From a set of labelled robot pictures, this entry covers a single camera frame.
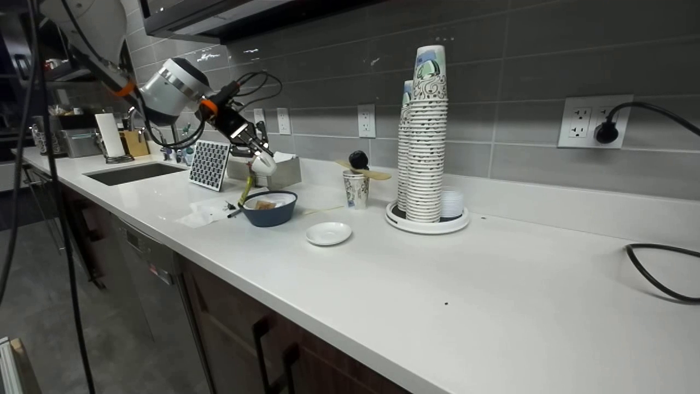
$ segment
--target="small white plate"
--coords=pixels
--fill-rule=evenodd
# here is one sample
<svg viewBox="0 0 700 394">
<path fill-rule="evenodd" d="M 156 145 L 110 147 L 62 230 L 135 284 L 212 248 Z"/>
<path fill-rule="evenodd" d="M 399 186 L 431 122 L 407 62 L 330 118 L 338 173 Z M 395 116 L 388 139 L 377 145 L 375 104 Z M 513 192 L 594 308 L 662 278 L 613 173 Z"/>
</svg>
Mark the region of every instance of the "small white plate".
<svg viewBox="0 0 700 394">
<path fill-rule="evenodd" d="M 338 244 L 352 237 L 352 227 L 338 221 L 325 221 L 306 230 L 310 244 Z"/>
</svg>

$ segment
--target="gray tile backsplash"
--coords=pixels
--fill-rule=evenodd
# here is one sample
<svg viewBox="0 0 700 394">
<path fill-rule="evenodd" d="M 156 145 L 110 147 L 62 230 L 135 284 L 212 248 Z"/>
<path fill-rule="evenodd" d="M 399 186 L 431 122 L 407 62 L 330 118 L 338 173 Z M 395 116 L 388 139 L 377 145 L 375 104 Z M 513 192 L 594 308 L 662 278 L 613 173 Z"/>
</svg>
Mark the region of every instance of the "gray tile backsplash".
<svg viewBox="0 0 700 394">
<path fill-rule="evenodd" d="M 212 88 L 278 74 L 284 92 L 257 104 L 280 150 L 365 148 L 395 167 L 413 52 L 445 43 L 447 173 L 700 198 L 700 137 L 656 114 L 632 110 L 622 150 L 555 147 L 567 97 L 634 93 L 700 122 L 698 0 L 388 0 L 226 46 L 145 36 L 137 0 L 122 1 L 137 80 L 174 55 Z M 357 137 L 357 104 L 377 104 L 377 139 Z M 291 135 L 278 134 L 276 106 L 289 110 Z"/>
</svg>

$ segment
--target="blue bowl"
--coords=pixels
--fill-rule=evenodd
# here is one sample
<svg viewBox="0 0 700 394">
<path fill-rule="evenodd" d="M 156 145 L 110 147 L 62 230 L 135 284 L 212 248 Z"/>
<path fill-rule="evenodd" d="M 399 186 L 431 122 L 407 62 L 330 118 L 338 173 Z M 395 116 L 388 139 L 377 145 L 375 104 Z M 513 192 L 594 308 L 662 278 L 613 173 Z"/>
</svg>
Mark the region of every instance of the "blue bowl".
<svg viewBox="0 0 700 394">
<path fill-rule="evenodd" d="M 286 222 L 292 215 L 298 194 L 289 190 L 266 190 L 249 194 L 243 202 L 243 213 L 256 227 L 273 227 Z"/>
</svg>

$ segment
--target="kitchen counter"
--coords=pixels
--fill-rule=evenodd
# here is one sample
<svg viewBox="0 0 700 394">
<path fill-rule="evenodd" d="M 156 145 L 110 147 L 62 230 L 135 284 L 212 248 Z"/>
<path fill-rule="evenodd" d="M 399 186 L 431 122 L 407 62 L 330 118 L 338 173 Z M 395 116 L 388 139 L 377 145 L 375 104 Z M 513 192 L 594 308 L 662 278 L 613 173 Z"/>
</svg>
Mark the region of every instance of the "kitchen counter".
<svg viewBox="0 0 700 394">
<path fill-rule="evenodd" d="M 49 168 L 34 148 L 27 161 Z M 240 184 L 210 192 L 190 186 L 186 170 L 120 186 L 85 176 L 115 167 L 128 164 L 60 160 L 60 176 L 411 392 L 683 394 L 700 388 L 700 308 L 667 302 L 638 278 L 622 254 L 638 238 L 477 207 L 463 232 L 416 237 L 384 222 L 382 202 L 343 207 L 338 181 L 306 174 L 291 187 L 300 194 L 295 217 L 263 230 L 243 215 L 226 218 L 226 198 L 233 198 Z M 305 232 L 320 221 L 345 221 L 354 237 L 313 248 Z"/>
</svg>

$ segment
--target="stack of paper cups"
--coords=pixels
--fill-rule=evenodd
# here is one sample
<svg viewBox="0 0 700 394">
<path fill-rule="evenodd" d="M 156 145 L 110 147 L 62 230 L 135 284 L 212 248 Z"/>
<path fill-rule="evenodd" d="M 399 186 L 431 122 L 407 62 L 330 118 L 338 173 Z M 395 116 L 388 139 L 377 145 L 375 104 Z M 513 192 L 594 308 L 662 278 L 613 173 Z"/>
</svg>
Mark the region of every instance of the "stack of paper cups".
<svg viewBox="0 0 700 394">
<path fill-rule="evenodd" d="M 440 221 L 447 112 L 445 46 L 422 46 L 416 55 L 413 100 L 410 103 L 410 148 L 401 150 L 407 160 L 404 213 L 410 221 Z"/>
<path fill-rule="evenodd" d="M 411 148 L 411 100 L 413 80 L 403 82 L 401 122 L 399 122 L 399 198 L 395 207 L 407 213 L 407 180 L 410 180 L 410 148 Z"/>
</svg>

